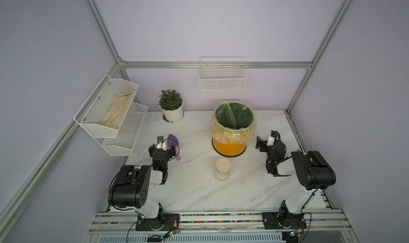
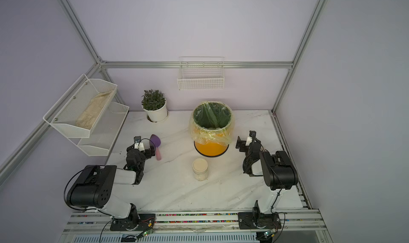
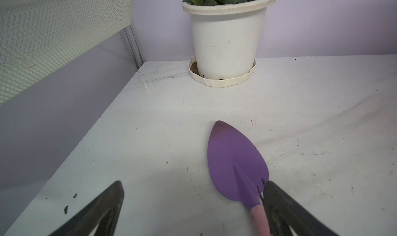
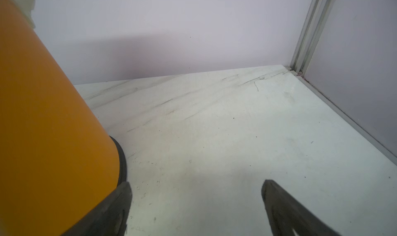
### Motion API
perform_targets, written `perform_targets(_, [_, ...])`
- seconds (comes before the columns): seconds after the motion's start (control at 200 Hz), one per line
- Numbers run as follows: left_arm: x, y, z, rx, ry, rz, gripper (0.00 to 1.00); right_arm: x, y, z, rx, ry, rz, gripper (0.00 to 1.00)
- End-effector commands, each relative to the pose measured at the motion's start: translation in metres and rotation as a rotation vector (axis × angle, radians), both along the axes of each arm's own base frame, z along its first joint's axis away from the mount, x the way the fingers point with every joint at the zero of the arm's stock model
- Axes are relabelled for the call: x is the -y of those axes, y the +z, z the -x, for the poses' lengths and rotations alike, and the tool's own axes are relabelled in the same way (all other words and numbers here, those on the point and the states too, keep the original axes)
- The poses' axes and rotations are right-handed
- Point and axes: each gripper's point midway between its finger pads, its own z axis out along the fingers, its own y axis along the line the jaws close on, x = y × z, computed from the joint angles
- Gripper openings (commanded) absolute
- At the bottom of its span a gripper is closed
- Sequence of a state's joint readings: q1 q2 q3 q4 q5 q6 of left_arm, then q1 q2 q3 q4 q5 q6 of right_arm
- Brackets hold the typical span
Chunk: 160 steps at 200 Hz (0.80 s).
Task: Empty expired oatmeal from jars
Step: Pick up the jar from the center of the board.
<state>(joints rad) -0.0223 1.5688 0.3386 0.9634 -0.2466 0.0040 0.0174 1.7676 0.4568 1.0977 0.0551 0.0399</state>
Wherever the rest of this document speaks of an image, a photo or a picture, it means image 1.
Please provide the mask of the ribbed glass oatmeal jar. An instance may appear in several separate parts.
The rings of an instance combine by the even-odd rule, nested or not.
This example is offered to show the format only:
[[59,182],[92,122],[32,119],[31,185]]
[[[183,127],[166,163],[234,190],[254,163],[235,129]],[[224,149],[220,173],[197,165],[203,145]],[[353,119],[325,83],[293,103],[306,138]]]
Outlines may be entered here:
[[226,158],[218,159],[215,166],[216,179],[218,179],[219,181],[226,181],[230,176],[231,168],[232,165],[228,159]]

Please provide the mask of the cream jar lid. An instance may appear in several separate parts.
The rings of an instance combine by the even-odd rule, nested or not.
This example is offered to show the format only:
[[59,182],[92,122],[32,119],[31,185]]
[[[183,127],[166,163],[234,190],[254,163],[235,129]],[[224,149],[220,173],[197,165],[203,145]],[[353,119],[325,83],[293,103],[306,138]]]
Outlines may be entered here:
[[221,158],[216,162],[216,170],[219,173],[229,173],[232,168],[231,162],[228,159]]

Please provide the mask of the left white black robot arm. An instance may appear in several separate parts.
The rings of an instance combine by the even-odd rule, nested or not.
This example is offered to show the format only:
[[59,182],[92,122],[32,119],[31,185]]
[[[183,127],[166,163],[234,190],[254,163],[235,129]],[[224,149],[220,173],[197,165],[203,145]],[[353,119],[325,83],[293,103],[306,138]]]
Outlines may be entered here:
[[178,144],[168,148],[159,142],[149,147],[151,165],[122,166],[110,183],[109,205],[119,211],[134,211],[142,219],[163,221],[163,207],[148,197],[149,187],[166,183],[168,162],[178,154]]

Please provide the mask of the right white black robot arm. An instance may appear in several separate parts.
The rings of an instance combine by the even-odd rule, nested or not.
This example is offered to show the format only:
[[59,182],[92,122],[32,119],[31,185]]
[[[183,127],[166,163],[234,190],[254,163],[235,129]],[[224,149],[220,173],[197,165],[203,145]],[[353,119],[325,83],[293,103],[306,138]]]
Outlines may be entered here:
[[268,140],[257,137],[256,148],[267,155],[267,173],[274,177],[296,176],[299,182],[277,212],[262,214],[265,225],[283,229],[304,226],[306,206],[315,195],[336,183],[334,170],[319,151],[298,150],[287,157],[287,147],[278,131],[272,131]]

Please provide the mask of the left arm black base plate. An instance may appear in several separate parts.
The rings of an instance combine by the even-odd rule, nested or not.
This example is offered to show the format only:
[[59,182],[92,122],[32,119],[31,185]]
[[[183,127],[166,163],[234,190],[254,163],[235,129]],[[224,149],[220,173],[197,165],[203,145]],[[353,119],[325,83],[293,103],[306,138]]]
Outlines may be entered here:
[[138,216],[135,231],[169,231],[180,223],[179,214],[159,214],[155,219],[146,219]]

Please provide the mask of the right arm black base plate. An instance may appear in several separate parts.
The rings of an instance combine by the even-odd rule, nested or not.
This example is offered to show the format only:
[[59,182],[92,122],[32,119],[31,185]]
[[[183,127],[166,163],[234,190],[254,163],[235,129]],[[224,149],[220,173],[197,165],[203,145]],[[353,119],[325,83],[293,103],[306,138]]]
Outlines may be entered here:
[[272,229],[306,229],[307,224],[301,214],[280,214],[279,212],[263,212],[262,220],[266,230]]

